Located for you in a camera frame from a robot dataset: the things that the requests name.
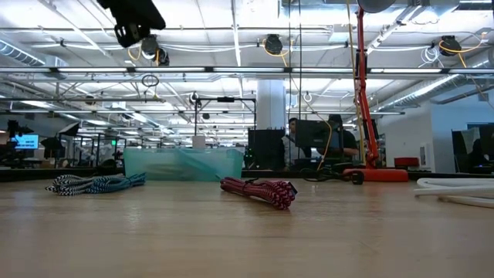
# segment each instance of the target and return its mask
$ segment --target braided cable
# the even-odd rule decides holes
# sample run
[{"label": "braided cable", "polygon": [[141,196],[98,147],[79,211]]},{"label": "braided cable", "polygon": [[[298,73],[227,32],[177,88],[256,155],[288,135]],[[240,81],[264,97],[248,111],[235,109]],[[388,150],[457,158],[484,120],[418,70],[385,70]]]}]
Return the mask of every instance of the braided cable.
[{"label": "braided cable", "polygon": [[287,181],[241,181],[236,178],[224,178],[220,181],[221,189],[245,197],[256,197],[267,201],[276,209],[288,209],[297,193]]},{"label": "braided cable", "polygon": [[129,178],[123,175],[92,178],[81,178],[75,175],[61,175],[53,181],[52,185],[45,189],[60,196],[74,196],[84,193],[100,194],[116,192],[144,185],[145,182],[145,173],[133,175]]}]

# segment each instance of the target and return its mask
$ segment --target person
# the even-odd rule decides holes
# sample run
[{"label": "person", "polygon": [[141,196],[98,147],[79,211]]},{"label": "person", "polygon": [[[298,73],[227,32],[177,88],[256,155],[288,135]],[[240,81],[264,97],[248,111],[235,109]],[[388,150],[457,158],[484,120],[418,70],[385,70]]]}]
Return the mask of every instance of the person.
[{"label": "person", "polygon": [[473,142],[472,152],[469,153],[469,172],[475,173],[478,166],[489,164],[490,162],[484,157],[482,143],[480,139]]},{"label": "person", "polygon": [[[339,132],[343,132],[343,154],[347,158],[352,158],[355,155],[359,154],[358,147],[357,147],[357,141],[355,140],[355,136],[349,132],[343,129],[343,119],[341,118],[341,115],[339,114],[332,114],[330,115],[329,118],[330,121],[336,122],[340,124],[340,129],[338,130]],[[324,152],[326,151],[325,148],[318,148],[317,152],[321,155],[324,155]],[[337,155],[341,155],[339,149],[331,149],[328,150],[328,153],[326,154],[326,157],[334,157]]]},{"label": "person", "polygon": [[295,145],[296,122],[296,118],[289,119],[289,134],[282,137],[285,158],[285,171],[288,171],[289,167],[295,164],[295,160],[299,158],[311,157],[311,150],[309,147],[300,148]]}]

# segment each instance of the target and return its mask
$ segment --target man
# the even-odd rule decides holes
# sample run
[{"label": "man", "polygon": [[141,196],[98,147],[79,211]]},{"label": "man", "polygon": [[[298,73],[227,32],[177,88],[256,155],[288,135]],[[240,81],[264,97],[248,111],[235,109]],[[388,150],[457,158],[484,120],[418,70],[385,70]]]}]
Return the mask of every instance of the man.
[{"label": "man", "polygon": [[[340,124],[340,129],[338,132],[343,132],[343,154],[347,158],[352,158],[353,156],[356,156],[359,154],[358,148],[357,148],[357,141],[355,140],[355,136],[349,132],[343,129],[343,119],[341,118],[341,115],[338,114],[333,114],[330,115],[330,119],[333,122],[336,122]],[[324,152],[326,149],[324,148],[318,148],[317,152],[320,153],[321,155],[324,155]],[[327,157],[334,157],[340,155],[340,150],[328,150],[328,153],[326,154]]]},{"label": "man", "polygon": [[285,151],[285,170],[295,164],[295,160],[300,158],[310,158],[310,148],[299,148],[295,145],[296,118],[289,120],[289,134],[282,138]]}]

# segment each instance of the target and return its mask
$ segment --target white column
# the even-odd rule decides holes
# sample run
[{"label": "white column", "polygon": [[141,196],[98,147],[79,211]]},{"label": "white column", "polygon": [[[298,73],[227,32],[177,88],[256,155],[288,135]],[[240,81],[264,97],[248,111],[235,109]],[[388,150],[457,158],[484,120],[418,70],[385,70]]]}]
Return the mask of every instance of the white column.
[{"label": "white column", "polygon": [[257,129],[286,126],[285,80],[257,81]]}]

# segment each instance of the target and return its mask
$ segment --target desk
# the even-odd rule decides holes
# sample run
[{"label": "desk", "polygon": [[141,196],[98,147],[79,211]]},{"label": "desk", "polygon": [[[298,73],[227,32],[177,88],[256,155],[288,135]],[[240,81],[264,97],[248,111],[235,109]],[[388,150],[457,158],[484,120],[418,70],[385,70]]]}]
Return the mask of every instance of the desk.
[{"label": "desk", "polygon": [[0,184],[4,277],[492,277],[492,210],[412,183],[295,180],[276,211],[217,183],[64,198],[50,182]]}]

